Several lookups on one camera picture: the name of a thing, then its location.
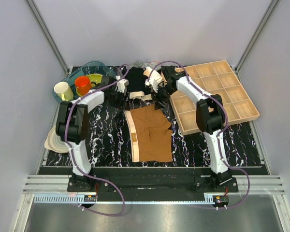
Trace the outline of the cream yellow mug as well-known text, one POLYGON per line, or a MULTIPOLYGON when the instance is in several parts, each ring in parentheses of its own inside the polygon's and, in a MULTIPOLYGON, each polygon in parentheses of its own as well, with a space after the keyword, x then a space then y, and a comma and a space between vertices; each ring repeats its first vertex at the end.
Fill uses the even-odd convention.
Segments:
POLYGON ((63 101, 72 101, 74 99, 73 91, 67 82, 59 82, 54 86, 54 92, 63 101))

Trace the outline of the cream white underwear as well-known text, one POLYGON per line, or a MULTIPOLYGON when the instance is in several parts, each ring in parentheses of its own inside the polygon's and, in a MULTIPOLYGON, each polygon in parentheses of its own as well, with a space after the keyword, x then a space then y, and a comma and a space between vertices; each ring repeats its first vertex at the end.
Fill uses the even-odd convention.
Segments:
POLYGON ((160 83, 162 81, 162 76, 156 71, 153 70, 151 67, 146 67, 143 74, 145 75, 145 81, 157 81, 160 83))

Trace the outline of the yellow-green dotted plate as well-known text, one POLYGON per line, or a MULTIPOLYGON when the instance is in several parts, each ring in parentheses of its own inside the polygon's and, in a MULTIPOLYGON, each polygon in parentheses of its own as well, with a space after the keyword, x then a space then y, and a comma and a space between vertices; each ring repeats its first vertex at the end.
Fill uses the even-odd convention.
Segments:
POLYGON ((91 88, 92 89, 102 89, 105 87, 105 89, 108 89, 108 85, 110 84, 110 77, 102 74, 89 74, 87 77, 90 80, 91 88))

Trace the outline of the brown boxer underwear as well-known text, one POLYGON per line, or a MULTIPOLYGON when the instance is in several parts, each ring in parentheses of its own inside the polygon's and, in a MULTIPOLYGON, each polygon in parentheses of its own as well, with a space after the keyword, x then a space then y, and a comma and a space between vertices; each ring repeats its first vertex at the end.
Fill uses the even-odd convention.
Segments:
POLYGON ((171 122, 149 105, 124 111, 130 133, 132 162, 171 162, 171 122))

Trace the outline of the striped grey underwear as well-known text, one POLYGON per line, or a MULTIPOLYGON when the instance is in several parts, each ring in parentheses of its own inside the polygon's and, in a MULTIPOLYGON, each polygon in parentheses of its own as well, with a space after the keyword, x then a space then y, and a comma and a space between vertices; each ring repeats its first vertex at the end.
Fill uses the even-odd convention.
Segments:
MULTIPOLYGON (((131 69, 132 67, 135 67, 135 68, 147 68, 147 67, 150 67, 156 71, 159 71, 161 69, 161 65, 158 65, 156 67, 156 65, 158 64, 158 62, 156 61, 152 61, 152 62, 143 62, 141 60, 137 60, 136 62, 128 65, 129 69, 131 69)), ((124 66, 122 69, 118 68, 117 71, 116 71, 116 74, 117 75, 123 75, 124 74, 124 69, 126 68, 126 66, 124 66)))

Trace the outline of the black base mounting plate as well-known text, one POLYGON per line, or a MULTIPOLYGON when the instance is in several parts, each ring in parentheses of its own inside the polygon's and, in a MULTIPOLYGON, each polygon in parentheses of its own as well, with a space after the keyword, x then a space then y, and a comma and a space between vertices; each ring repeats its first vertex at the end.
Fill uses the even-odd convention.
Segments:
POLYGON ((226 190, 232 179, 222 185, 213 185, 210 168, 176 168, 176 167, 96 167, 90 171, 92 178, 69 174, 68 192, 85 192, 109 184, 115 189, 124 187, 187 187, 194 181, 204 182, 206 190, 226 190))

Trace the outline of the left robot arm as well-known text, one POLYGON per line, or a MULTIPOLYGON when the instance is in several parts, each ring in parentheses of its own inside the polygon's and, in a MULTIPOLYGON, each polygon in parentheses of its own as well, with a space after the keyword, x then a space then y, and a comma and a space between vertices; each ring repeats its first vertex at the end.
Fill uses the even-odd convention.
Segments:
POLYGON ((119 109, 126 108, 128 92, 113 89, 91 91, 74 101, 62 101, 59 104, 56 121, 56 135, 65 143, 72 159, 72 172, 80 176, 78 186, 83 191, 94 188, 95 180, 89 176, 91 164, 87 157, 86 137, 89 128, 89 112, 107 101, 119 109))

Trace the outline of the wooden compartment tray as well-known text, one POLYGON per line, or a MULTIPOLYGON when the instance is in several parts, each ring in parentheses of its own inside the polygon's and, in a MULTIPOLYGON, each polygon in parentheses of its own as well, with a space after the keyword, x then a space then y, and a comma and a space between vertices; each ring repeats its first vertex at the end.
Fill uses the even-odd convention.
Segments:
MULTIPOLYGON (((229 125, 248 122, 260 116, 254 103, 243 88, 226 60, 187 66, 191 79, 203 90, 222 97, 229 125)), ((196 124, 196 103, 177 91, 170 102, 182 135, 200 132, 196 124)))

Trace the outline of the blue transparent plastic bin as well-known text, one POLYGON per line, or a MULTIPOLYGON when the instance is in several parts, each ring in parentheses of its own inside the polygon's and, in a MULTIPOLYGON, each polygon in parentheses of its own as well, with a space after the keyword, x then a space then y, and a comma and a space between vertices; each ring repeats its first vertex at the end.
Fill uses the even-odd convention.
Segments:
POLYGON ((88 109, 91 111, 98 105, 101 105, 106 100, 105 98, 105 91, 112 89, 115 90, 116 88, 116 74, 112 69, 109 69, 100 61, 91 61, 86 63, 83 66, 78 67, 75 69, 70 75, 66 76, 61 82, 67 82, 70 88, 73 91, 74 99, 72 101, 63 101, 60 97, 54 92, 52 92, 53 97, 57 101, 59 105, 63 102, 65 104, 69 104, 70 102, 74 103, 77 102, 78 104, 84 104, 88 106, 88 109), (75 89, 75 80, 80 76, 87 76, 89 74, 102 74, 110 77, 110 84, 107 86, 108 89, 103 87, 102 89, 92 89, 86 95, 79 96, 75 89))

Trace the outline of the orange mug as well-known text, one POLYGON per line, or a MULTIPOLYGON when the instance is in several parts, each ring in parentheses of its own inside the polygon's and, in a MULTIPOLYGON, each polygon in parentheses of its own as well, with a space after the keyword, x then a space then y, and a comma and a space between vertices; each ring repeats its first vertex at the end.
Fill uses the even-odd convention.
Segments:
POLYGON ((91 81, 87 76, 78 77, 75 82, 75 89, 79 96, 86 95, 96 83, 91 81))

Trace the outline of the aluminium front rail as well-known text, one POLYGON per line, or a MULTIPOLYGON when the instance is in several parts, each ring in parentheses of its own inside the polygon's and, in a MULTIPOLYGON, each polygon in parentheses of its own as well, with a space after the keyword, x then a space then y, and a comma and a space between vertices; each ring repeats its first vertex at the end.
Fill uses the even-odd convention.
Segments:
POLYGON ((214 204, 222 197, 238 195, 283 195, 278 176, 236 176, 226 190, 206 190, 204 182, 193 181, 187 187, 124 187, 115 189, 101 184, 85 192, 68 192, 67 176, 31 175, 27 178, 24 194, 32 194, 37 203, 76 204, 214 204))

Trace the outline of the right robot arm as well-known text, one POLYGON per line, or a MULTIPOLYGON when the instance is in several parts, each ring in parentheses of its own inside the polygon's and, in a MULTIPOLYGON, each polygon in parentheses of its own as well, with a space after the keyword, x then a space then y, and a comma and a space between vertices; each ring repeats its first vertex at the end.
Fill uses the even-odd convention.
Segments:
POLYGON ((214 191, 222 191, 232 179, 223 145, 223 131, 228 125, 228 117, 223 108, 222 97, 201 88, 186 70, 176 72, 171 66, 164 68, 168 74, 166 81, 156 70, 147 70, 149 74, 145 85, 152 89, 151 98, 155 102, 155 109, 165 107, 170 96, 177 91, 196 103, 196 124, 205 136, 210 154, 210 187, 214 191))

